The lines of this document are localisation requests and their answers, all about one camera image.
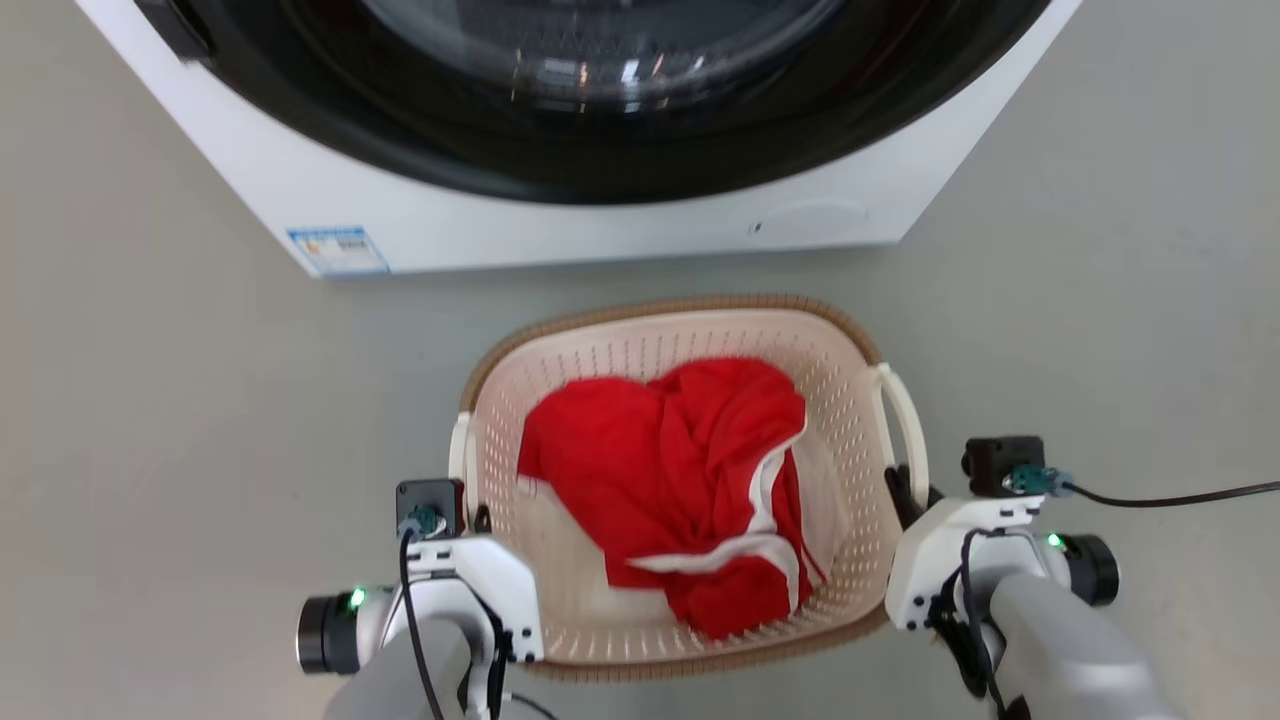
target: sticker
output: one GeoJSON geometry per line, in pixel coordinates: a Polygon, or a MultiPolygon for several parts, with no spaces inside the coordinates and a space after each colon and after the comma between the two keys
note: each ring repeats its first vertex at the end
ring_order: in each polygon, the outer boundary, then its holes
{"type": "Polygon", "coordinates": [[[378,254],[365,228],[298,228],[285,231],[311,266],[324,277],[389,273],[387,260],[378,254]]]}

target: washing machine door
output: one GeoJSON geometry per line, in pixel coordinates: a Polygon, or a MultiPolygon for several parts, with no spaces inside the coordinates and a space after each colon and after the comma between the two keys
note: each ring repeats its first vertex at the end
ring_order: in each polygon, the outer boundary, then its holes
{"type": "Polygon", "coordinates": [[[372,165],[495,197],[627,204],[855,152],[963,90],[1048,3],[163,0],[178,18],[154,24],[262,110],[372,165]]]}

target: black cable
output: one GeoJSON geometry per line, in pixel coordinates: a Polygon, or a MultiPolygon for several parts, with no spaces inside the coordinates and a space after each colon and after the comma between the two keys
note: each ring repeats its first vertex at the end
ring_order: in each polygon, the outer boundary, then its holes
{"type": "Polygon", "coordinates": [[[1002,534],[1005,534],[1004,530],[974,528],[965,533],[964,543],[960,546],[960,593],[964,600],[964,614],[969,618],[969,635],[973,641],[973,650],[978,655],[978,667],[987,680],[987,691],[991,693],[992,702],[996,703],[996,717],[1000,720],[1004,720],[1007,711],[1005,708],[1005,698],[1001,697],[1000,688],[996,687],[996,670],[991,664],[991,653],[987,652],[987,643],[982,639],[982,619],[978,618],[977,606],[973,602],[973,580],[969,577],[969,548],[973,546],[973,538],[977,536],[991,538],[1002,534]]]}
{"type": "Polygon", "coordinates": [[[431,716],[435,720],[444,720],[440,701],[435,697],[435,685],[431,684],[431,674],[426,670],[422,637],[417,632],[417,615],[413,612],[413,593],[408,589],[408,543],[412,539],[413,533],[406,532],[404,539],[401,541],[401,597],[404,598],[404,620],[408,623],[408,637],[413,641],[413,659],[417,660],[417,674],[422,678],[422,689],[426,691],[426,703],[431,706],[431,716]]]}
{"type": "Polygon", "coordinates": [[[1111,507],[1178,507],[1181,505],[1199,505],[1202,502],[1216,502],[1219,500],[1231,500],[1234,497],[1245,497],[1251,495],[1260,495],[1263,492],[1280,491],[1280,482],[1258,483],[1256,486],[1219,489],[1213,492],[1187,495],[1181,497],[1157,497],[1155,500],[1116,500],[1114,497],[1107,497],[1105,495],[1098,495],[1093,491],[1084,489],[1075,483],[1062,483],[1062,487],[1078,492],[1082,496],[1092,500],[1093,502],[1098,502],[1101,505],[1110,505],[1111,507]]]}
{"type": "Polygon", "coordinates": [[[554,712],[552,712],[550,710],[547,710],[547,707],[541,706],[540,703],[538,703],[536,701],[531,700],[527,696],[522,696],[520,693],[511,693],[511,700],[513,700],[515,702],[518,702],[521,705],[525,705],[526,707],[529,707],[534,712],[541,715],[547,720],[559,720],[559,717],[556,717],[554,712]]]}

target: white stripe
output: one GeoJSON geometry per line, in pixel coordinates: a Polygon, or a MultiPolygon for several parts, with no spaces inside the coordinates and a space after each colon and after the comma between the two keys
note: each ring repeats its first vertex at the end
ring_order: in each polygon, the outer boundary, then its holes
{"type": "Polygon", "coordinates": [[[804,427],[800,432],[782,441],[782,445],[764,454],[755,471],[751,473],[751,483],[746,488],[746,497],[751,501],[751,519],[746,523],[748,533],[776,533],[778,523],[773,519],[773,486],[778,482],[778,473],[786,462],[787,451],[800,439],[800,436],[809,428],[809,415],[805,414],[804,427]]]}
{"type": "Polygon", "coordinates": [[[634,557],[627,565],[650,573],[712,574],[739,557],[760,557],[782,573],[787,582],[787,606],[794,612],[800,605],[800,560],[795,548],[782,536],[749,534],[730,538],[704,555],[652,555],[634,557]]]}

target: red garment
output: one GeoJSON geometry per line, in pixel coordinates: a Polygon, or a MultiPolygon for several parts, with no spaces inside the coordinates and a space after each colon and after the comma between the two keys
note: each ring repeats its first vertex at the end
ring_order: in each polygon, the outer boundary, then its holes
{"type": "Polygon", "coordinates": [[[701,360],[648,384],[552,393],[525,420],[518,471],[552,484],[611,585],[663,588],[676,618],[726,638],[813,591],[787,450],[804,427],[804,398],[776,368],[701,360]]]}

